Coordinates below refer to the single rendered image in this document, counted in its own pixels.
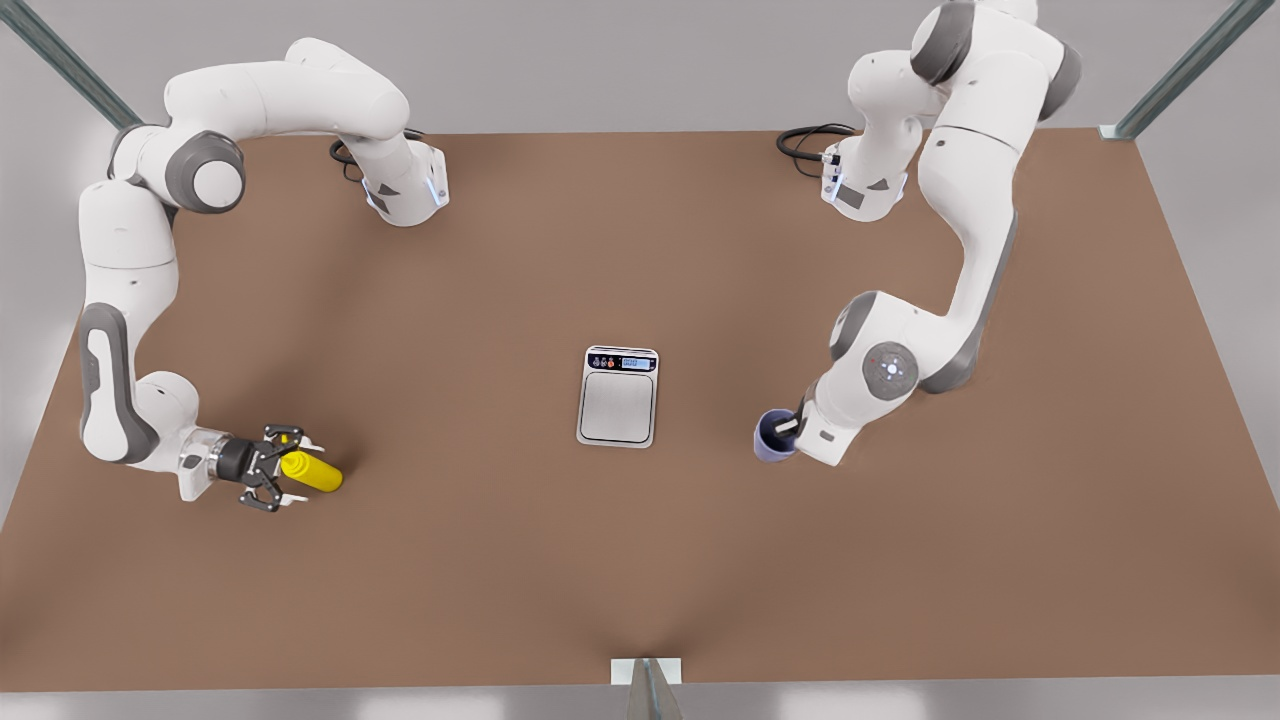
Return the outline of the yellow sauce bottle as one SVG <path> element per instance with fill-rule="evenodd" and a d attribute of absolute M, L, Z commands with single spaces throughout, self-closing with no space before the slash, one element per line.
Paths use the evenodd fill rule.
<path fill-rule="evenodd" d="M 284 454 L 280 471 L 292 480 L 326 493 L 339 489 L 344 480 L 338 468 L 305 451 Z"/>

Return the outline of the blue cup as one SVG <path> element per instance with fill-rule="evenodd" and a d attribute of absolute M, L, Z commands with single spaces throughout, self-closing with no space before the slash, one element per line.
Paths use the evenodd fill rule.
<path fill-rule="evenodd" d="M 795 416 L 795 411 L 773 409 L 760 416 L 755 427 L 753 447 L 756 457 L 763 462 L 780 462 L 795 454 L 796 436 L 780 438 L 772 430 L 773 423 L 786 416 Z"/>

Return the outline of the silver digital kitchen scale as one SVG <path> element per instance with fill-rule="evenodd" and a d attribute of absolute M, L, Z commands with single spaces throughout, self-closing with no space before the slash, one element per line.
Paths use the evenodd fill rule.
<path fill-rule="evenodd" d="M 582 445 L 648 448 L 654 439 L 659 354 L 593 345 L 582 360 L 576 438 Z"/>

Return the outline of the silver frame post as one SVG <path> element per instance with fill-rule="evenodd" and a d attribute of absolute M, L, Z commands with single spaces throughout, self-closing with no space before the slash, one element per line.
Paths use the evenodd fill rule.
<path fill-rule="evenodd" d="M 1100 137 L 1103 141 L 1135 141 L 1275 3 L 1234 0 L 1120 120 L 1097 128 Z"/>
<path fill-rule="evenodd" d="M 626 720 L 684 720 L 672 692 L 682 682 L 682 659 L 611 660 L 611 684 L 628 687 Z"/>
<path fill-rule="evenodd" d="M 138 114 L 26 3 L 0 0 L 3 20 L 86 102 L 116 129 L 142 124 Z"/>

